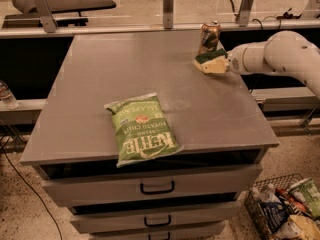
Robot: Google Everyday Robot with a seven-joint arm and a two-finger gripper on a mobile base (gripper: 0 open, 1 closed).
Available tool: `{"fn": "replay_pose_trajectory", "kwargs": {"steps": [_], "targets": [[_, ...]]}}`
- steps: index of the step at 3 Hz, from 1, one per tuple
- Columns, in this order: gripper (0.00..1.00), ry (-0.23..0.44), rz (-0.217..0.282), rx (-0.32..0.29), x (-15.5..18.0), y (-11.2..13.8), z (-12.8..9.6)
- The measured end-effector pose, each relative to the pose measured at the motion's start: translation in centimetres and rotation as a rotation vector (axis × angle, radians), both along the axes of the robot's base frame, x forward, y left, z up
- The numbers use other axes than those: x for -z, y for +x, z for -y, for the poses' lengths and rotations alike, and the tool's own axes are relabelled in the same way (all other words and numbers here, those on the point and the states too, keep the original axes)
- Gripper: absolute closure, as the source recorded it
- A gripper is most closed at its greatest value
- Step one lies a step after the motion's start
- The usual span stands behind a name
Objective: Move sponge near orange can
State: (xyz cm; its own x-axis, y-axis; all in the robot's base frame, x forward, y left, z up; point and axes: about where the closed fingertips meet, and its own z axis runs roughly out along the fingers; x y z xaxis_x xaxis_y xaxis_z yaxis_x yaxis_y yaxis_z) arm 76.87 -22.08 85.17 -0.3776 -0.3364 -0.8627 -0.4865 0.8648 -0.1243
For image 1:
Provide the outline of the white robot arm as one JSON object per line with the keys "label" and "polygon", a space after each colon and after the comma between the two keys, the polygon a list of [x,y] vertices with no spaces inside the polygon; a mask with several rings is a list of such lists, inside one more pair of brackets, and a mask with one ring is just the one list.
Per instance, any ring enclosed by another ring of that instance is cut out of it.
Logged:
{"label": "white robot arm", "polygon": [[246,43],[226,52],[198,55],[194,65],[205,74],[265,74],[292,77],[320,98],[320,49],[294,31],[280,31],[267,41]]}

